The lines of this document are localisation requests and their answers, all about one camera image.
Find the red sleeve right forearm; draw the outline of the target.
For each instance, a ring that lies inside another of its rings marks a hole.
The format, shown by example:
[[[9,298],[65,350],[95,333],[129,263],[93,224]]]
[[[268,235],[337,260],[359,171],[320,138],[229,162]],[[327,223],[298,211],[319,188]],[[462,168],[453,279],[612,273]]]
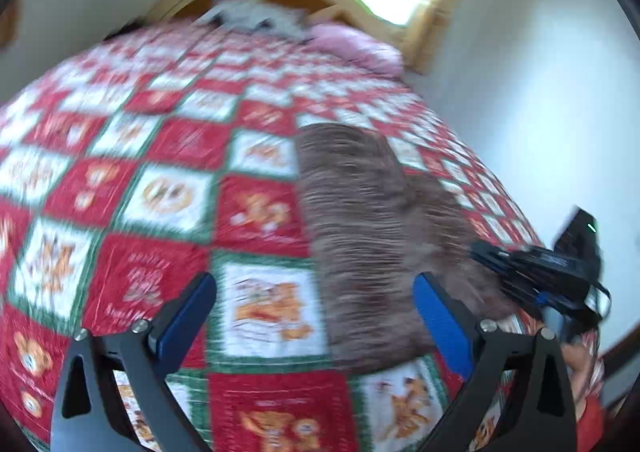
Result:
[[[577,451],[589,452],[604,433],[605,412],[597,396],[585,398],[585,409],[576,423]]]

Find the right hand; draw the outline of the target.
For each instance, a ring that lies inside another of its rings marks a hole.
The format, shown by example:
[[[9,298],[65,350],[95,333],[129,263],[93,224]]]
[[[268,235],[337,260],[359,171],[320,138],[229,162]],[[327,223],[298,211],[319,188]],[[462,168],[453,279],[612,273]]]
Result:
[[[599,398],[602,365],[599,361],[599,336],[590,331],[578,336],[570,344],[562,344],[561,351],[570,378],[576,422],[585,409],[585,398],[594,394]]]

